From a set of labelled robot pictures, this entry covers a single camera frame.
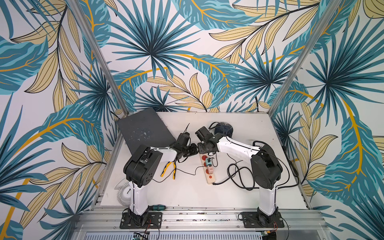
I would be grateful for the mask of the teal plug adapter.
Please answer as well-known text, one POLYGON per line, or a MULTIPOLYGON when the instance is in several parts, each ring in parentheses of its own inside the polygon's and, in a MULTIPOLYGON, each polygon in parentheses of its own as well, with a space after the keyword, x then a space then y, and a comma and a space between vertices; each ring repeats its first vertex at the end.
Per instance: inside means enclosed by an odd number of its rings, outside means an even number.
POLYGON ((212 167, 213 166, 213 161, 212 161, 213 158, 206 158, 205 159, 205 166, 206 167, 212 167))

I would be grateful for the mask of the pink plug adapter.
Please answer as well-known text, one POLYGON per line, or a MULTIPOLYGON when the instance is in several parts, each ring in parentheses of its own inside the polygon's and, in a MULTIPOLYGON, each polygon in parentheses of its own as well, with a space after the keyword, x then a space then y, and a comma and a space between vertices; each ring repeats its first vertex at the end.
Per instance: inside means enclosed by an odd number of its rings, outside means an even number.
POLYGON ((214 167, 213 166, 207 166, 207 173, 213 174, 213 172, 214 172, 214 167))

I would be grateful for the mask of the beige power strip red sockets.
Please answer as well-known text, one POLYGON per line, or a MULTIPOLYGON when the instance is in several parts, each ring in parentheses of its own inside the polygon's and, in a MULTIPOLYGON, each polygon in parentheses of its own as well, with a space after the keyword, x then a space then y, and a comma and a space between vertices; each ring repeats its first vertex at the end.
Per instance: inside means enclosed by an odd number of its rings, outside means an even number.
POLYGON ((213 157, 208 154, 200 154, 200 160, 204 169, 204 174, 209 185, 212 185, 215 181, 213 157))

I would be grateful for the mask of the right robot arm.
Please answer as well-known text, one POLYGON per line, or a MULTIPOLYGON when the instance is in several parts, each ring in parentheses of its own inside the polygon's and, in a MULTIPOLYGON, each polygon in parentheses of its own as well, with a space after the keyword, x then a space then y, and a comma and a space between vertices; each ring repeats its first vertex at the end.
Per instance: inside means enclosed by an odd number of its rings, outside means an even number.
POLYGON ((265 144, 262 147, 250 146, 228 137, 226 134, 211 133, 206 127, 195 132, 200 154, 221 152, 249 161, 254 182, 259 186, 260 202, 258 212, 266 217, 277 212, 277 183, 281 179, 283 168, 273 149, 265 144))

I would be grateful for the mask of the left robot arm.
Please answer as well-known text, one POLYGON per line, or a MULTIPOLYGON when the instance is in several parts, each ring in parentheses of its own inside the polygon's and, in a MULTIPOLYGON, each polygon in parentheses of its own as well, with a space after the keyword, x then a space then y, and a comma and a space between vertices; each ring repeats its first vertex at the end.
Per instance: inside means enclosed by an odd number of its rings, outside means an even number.
POLYGON ((190 134, 184 132, 167 147, 141 145, 124 166, 126 181, 118 190, 119 203, 127 206, 134 216, 143 217, 149 210, 146 186, 153 180, 160 163, 166 163, 161 176, 172 166, 171 175, 175 178, 179 160, 199 153, 197 145, 190 140, 190 134))

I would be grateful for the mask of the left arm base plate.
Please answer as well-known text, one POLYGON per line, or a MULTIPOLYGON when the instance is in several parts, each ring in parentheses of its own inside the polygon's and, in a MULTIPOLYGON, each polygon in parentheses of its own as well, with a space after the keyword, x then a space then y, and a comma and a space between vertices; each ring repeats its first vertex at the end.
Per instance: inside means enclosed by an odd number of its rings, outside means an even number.
POLYGON ((122 213, 120 229, 160 229, 162 226, 162 212, 144 212, 139 216, 130 209, 122 213))

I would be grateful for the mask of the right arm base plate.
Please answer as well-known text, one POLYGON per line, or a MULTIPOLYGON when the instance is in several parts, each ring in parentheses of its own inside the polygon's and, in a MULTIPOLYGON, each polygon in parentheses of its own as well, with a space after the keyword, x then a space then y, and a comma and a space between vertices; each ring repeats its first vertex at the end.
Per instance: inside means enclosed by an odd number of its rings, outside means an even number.
POLYGON ((283 218, 279 212, 266 216, 259 212, 241 212, 238 219, 243 222, 246 229, 280 229, 285 227, 283 218))

